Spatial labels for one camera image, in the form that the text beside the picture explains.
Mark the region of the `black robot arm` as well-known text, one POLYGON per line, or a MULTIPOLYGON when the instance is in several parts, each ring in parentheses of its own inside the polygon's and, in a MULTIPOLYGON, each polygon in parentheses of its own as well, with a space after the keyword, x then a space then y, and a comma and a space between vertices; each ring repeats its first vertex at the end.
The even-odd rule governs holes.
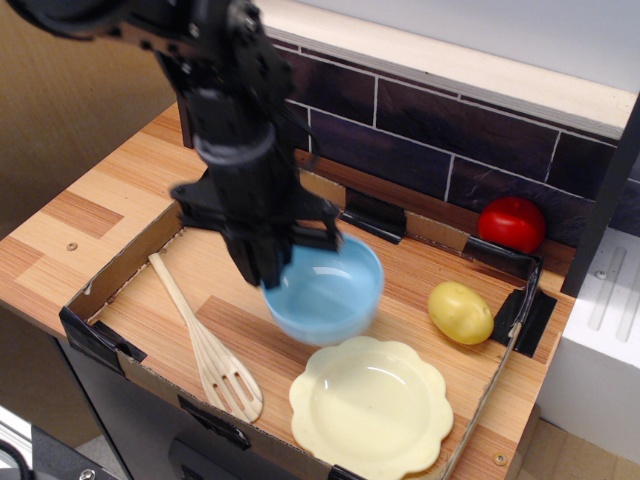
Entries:
POLYGON ((244 279, 275 288, 295 246, 336 250, 338 208, 300 182, 286 101, 291 66, 250 1, 15 1, 64 39, 108 38, 152 52, 176 93, 203 176, 175 186, 184 225, 220 233, 244 279))

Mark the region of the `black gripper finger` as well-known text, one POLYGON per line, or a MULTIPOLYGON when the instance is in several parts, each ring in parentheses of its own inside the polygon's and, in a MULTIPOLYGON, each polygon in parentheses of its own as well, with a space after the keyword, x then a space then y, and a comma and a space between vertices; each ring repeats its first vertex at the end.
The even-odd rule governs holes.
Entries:
POLYGON ((228 252, 245 281, 273 289, 291 262, 292 232, 284 228, 231 228, 222 232, 228 252))

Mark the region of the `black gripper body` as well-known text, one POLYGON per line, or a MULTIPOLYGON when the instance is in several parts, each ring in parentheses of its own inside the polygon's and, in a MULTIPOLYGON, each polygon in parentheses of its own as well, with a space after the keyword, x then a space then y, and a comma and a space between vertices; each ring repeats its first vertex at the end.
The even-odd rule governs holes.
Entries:
POLYGON ((273 139, 240 146, 196 139, 194 146, 205 173, 171 191, 184 225, 233 240, 339 248, 338 207, 302 187, 297 167, 273 139))

